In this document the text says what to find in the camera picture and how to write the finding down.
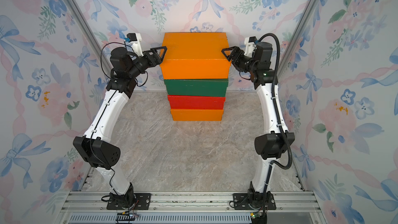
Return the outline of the green shoebox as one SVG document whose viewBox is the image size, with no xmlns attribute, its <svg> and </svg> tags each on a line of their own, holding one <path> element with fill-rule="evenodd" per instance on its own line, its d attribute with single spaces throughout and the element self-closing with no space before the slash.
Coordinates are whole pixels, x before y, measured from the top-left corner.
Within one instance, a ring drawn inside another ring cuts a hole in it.
<svg viewBox="0 0 398 224">
<path fill-rule="evenodd" d="M 168 95 L 225 97 L 228 79 L 165 79 Z"/>
</svg>

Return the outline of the red shoebox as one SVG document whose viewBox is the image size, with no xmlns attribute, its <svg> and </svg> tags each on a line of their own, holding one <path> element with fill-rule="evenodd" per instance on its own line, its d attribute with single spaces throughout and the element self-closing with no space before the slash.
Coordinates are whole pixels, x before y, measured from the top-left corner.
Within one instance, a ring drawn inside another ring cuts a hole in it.
<svg viewBox="0 0 398 224">
<path fill-rule="evenodd" d="M 168 95 L 171 109 L 176 110 L 222 110 L 225 97 Z"/>
</svg>

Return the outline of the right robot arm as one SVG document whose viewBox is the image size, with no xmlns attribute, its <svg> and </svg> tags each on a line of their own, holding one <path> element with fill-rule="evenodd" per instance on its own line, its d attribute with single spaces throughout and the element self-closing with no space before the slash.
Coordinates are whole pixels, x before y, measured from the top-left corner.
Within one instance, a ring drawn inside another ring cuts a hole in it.
<svg viewBox="0 0 398 224">
<path fill-rule="evenodd" d="M 290 146 L 295 140 L 294 133 L 289 131 L 283 119 L 277 95 L 276 70 L 271 69 L 273 48 L 270 43 L 254 41 L 248 43 L 245 50 L 234 46 L 222 49 L 221 52 L 238 72 L 250 74 L 264 119 L 264 134 L 255 138 L 255 151 L 259 156 L 255 177 L 250 183 L 247 196 L 236 201 L 235 207 L 266 210 L 271 202 L 271 193 L 267 188 L 273 168 L 291 168 Z"/>
</svg>

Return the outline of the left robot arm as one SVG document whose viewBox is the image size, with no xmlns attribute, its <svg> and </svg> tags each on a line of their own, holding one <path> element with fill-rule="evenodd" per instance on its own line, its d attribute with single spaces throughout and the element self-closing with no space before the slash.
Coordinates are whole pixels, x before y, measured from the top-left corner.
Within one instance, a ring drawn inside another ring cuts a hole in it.
<svg viewBox="0 0 398 224">
<path fill-rule="evenodd" d="M 111 143 L 112 133 L 122 109 L 137 87 L 137 77 L 145 74 L 147 69 L 160 65 L 166 52 L 166 46 L 140 53 L 128 51 L 126 47 L 112 50 L 110 61 L 113 68 L 101 107 L 84 135 L 73 140 L 83 160 L 109 184 L 110 193 L 105 202 L 117 208 L 132 210 L 138 199 L 132 183 L 121 171 L 121 150 Z"/>
</svg>

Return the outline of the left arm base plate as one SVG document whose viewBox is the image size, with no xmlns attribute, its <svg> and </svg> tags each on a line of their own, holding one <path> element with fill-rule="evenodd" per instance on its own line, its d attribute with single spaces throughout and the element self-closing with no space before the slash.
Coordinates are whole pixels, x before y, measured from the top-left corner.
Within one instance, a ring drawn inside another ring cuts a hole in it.
<svg viewBox="0 0 398 224">
<path fill-rule="evenodd" d="M 107 202 L 107 210 L 149 210 L 152 195 L 150 193 L 135 193 L 134 195 L 112 195 Z"/>
</svg>

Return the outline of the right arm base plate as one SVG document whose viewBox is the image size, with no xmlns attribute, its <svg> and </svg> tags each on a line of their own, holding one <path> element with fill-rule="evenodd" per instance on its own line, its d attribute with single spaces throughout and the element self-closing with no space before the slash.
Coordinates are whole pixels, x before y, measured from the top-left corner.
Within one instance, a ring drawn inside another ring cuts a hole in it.
<svg viewBox="0 0 398 224">
<path fill-rule="evenodd" d="M 271 192 L 265 194 L 265 201 L 263 201 L 263 197 L 263 194 L 252 196 L 249 193 L 234 193 L 233 200 L 230 201 L 229 205 L 235 210 L 259 211 L 264 206 L 266 211 L 277 209 L 274 196 Z"/>
</svg>

